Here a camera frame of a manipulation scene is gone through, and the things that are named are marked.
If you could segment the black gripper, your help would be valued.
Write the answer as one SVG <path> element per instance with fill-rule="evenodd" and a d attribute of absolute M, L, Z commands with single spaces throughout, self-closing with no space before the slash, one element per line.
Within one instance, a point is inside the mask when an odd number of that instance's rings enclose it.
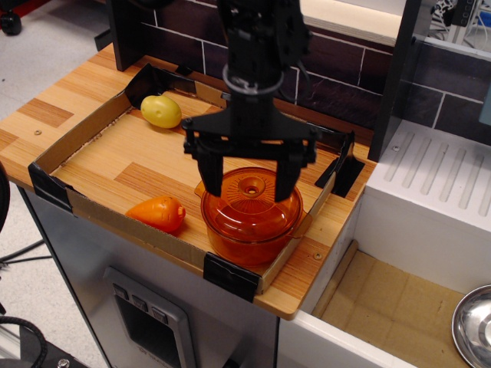
<path fill-rule="evenodd" d="M 226 109 L 183 121 L 184 152 L 197 159 L 206 191 L 221 196 L 223 156 L 275 160 L 275 201 L 295 189 L 301 169 L 317 158 L 318 129 L 281 113 L 271 94 L 231 94 Z"/>

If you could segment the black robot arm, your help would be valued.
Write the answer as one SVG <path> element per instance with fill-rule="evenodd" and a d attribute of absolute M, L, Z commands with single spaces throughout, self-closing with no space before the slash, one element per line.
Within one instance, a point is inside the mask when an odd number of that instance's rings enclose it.
<path fill-rule="evenodd" d="M 285 71 L 308 52 L 311 33 L 297 1 L 219 1 L 217 7 L 228 42 L 222 78 L 229 105 L 185 120 L 184 150 L 213 196 L 221 195 L 224 157 L 275 161 L 275 201 L 281 202 L 316 160 L 318 130 L 274 105 Z"/>

